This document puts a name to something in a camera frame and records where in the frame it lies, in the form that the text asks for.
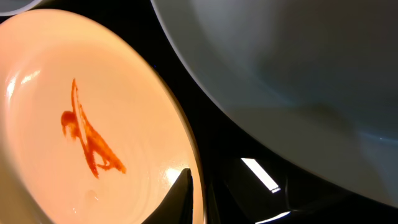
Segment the yellow plate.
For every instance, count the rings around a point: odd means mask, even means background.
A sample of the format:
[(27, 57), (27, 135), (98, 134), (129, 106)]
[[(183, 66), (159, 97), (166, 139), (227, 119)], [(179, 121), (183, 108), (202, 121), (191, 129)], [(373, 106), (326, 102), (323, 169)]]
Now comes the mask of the yellow plate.
[(101, 24), (36, 9), (1, 24), (1, 222), (142, 223), (197, 146), (154, 69)]

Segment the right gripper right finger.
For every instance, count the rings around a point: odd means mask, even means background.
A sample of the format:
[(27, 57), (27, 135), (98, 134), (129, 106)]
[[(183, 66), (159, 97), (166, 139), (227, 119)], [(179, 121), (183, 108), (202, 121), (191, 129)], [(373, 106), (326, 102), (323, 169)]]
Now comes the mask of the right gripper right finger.
[(283, 162), (260, 160), (276, 183), (268, 189), (246, 165), (229, 158), (212, 169), (220, 223), (392, 223), (397, 209), (364, 198)]

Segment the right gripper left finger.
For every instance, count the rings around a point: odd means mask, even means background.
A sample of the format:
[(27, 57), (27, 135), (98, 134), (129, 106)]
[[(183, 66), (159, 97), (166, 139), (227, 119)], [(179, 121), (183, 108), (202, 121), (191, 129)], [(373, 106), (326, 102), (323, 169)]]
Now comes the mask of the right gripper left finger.
[(160, 205), (142, 224), (192, 224), (193, 179), (189, 168), (184, 168)]

